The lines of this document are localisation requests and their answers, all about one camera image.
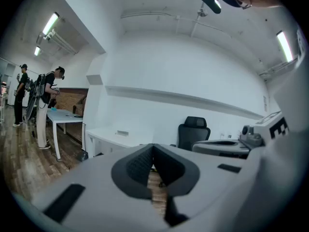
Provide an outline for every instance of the ceiling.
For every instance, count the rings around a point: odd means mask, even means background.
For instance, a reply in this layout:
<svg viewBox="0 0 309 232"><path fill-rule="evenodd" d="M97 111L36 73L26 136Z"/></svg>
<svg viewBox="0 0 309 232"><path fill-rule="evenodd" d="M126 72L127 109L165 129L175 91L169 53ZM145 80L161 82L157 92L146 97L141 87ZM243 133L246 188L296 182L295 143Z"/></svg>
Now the ceiling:
<svg viewBox="0 0 309 232"><path fill-rule="evenodd" d="M181 18L196 20L201 0L120 0L125 31L155 30L176 33ZM276 34L284 31L292 54L297 55L297 24L283 7L234 8L219 0L220 14L206 5L206 17L200 19L193 37L220 46L242 59L256 73L285 62ZM127 16L136 13L165 13L166 15ZM194 23L181 19L178 33L191 35Z"/></svg>
<svg viewBox="0 0 309 232"><path fill-rule="evenodd" d="M25 54L34 56L36 40L50 16L57 12L60 18L54 28L77 51L88 42L74 26L61 15L65 8L60 0L25 0L8 28L9 40ZM292 54L298 53L297 24L283 7L234 8L219 0L222 12L215 14L207 6L208 15L200 19L193 37L215 44L243 60L260 74L285 62L276 34L284 31ZM201 0L120 0L123 8L121 22L126 32L154 30L190 36L197 19ZM132 16L138 13L149 15ZM52 41L43 40L42 53L37 56L48 64L67 55L67 51Z"/></svg>
<svg viewBox="0 0 309 232"><path fill-rule="evenodd" d="M59 4L58 0L24 0L7 29L6 34L9 35L10 41L14 42L20 51L33 56L39 33L43 31L52 14L57 12L60 17L53 28L73 48L79 51L88 42L66 18L61 16L63 8ZM43 40L40 48L42 51L37 58L48 64L53 64L53 62L69 54L53 41Z"/></svg>

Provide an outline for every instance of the ceiling light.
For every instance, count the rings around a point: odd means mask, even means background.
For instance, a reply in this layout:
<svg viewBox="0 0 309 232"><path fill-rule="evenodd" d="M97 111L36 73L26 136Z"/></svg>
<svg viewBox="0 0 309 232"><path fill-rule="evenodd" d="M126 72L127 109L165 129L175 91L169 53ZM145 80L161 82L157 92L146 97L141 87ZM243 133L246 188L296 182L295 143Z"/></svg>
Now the ceiling light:
<svg viewBox="0 0 309 232"><path fill-rule="evenodd" d="M285 54L285 57L286 57L286 61L287 62L292 61L293 60L292 52L291 52L290 46L288 44L288 41L286 40L284 32L280 31L279 33L277 33L277 37L278 37L278 40L280 41L280 44L283 48L283 51L284 51L284 54Z"/></svg>
<svg viewBox="0 0 309 232"><path fill-rule="evenodd" d="M219 8L221 8L220 3L219 3L218 0L215 0L214 2L219 6Z"/></svg>
<svg viewBox="0 0 309 232"><path fill-rule="evenodd" d="M55 21L58 19L59 15L55 12L53 13L52 17L47 22L46 26L44 27L43 34L47 34L50 28L53 26Z"/></svg>
<svg viewBox="0 0 309 232"><path fill-rule="evenodd" d="M37 56L39 54L40 48L37 46L37 48L35 48L35 52L34 55Z"/></svg>

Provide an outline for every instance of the wooden floor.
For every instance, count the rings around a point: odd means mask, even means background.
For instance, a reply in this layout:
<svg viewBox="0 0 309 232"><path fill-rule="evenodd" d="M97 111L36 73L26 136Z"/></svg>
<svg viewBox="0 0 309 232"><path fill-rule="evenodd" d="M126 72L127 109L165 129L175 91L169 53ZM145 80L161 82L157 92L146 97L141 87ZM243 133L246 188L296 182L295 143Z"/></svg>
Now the wooden floor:
<svg viewBox="0 0 309 232"><path fill-rule="evenodd" d="M29 125L24 123L14 128L13 123L14 109L6 107L5 122L0 125L0 170L9 189L30 201L33 194L80 164L76 156L81 152L81 145L57 128L58 146L63 160L57 162L52 125L46 126L46 137L52 147L40 150ZM153 192L153 205L163 216L167 195L166 189L158 186L160 182L158 173L150 172L148 188Z"/></svg>

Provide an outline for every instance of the white table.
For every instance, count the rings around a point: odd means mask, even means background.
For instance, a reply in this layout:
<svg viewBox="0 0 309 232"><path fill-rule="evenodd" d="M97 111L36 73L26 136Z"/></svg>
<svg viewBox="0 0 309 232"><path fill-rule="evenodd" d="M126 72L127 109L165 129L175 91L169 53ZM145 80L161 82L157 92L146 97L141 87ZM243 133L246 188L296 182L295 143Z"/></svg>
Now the white table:
<svg viewBox="0 0 309 232"><path fill-rule="evenodd" d="M86 130L86 135L90 139L90 143L86 147L89 158L96 155L95 147L97 141L105 144L105 154L141 144L150 144L153 141L153 135L151 133L129 132L128 136L122 136L117 134L117 129L110 127L89 129Z"/></svg>
<svg viewBox="0 0 309 232"><path fill-rule="evenodd" d="M82 122L83 118L76 118L74 116L78 116L77 114L73 114L67 110L57 109L56 111L51 110L50 108L47 110L47 116L53 122L53 134L54 134L54 143L55 150L57 155L57 160L60 160L60 152L58 147L57 140L57 124L63 123L63 133L67 133L66 123L77 123Z"/></svg>

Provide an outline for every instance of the black office chair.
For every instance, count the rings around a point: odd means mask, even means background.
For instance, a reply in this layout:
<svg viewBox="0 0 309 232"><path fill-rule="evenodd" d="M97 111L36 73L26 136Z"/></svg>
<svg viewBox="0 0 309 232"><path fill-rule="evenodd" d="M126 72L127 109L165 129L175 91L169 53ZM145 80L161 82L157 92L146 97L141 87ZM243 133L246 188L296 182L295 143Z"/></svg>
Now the black office chair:
<svg viewBox="0 0 309 232"><path fill-rule="evenodd" d="M188 116L184 124L178 127L178 148L192 151L195 142L208 140L210 134L204 118Z"/></svg>

